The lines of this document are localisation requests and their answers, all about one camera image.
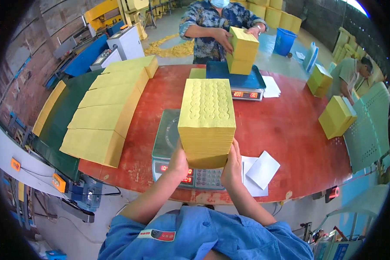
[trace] camouflage shirt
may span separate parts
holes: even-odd
[[[190,4],[180,20],[179,35],[182,39],[192,40],[184,34],[191,25],[201,27],[223,28],[229,32],[229,27],[253,27],[256,23],[267,24],[239,3],[229,3],[222,10],[221,17],[209,0],[195,1]],[[212,37],[195,38],[194,64],[205,64],[207,61],[226,61],[225,49]]]

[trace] gray shirt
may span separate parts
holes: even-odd
[[[328,100],[331,100],[332,96],[343,96],[341,93],[341,80],[348,84],[348,91],[354,88],[360,76],[357,71],[357,62],[356,59],[345,58],[331,72],[332,85],[327,92]]]

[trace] shirt logo patch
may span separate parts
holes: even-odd
[[[145,229],[140,231],[137,238],[151,238],[159,241],[172,242],[175,240],[176,231],[160,231],[156,229]]]

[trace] blue trash bin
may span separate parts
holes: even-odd
[[[291,31],[277,28],[274,52],[286,56],[290,52],[296,37],[297,35]]]

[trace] scale keypad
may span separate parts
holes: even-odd
[[[222,170],[220,169],[196,169],[195,187],[201,189],[224,189],[221,184],[221,173]]]

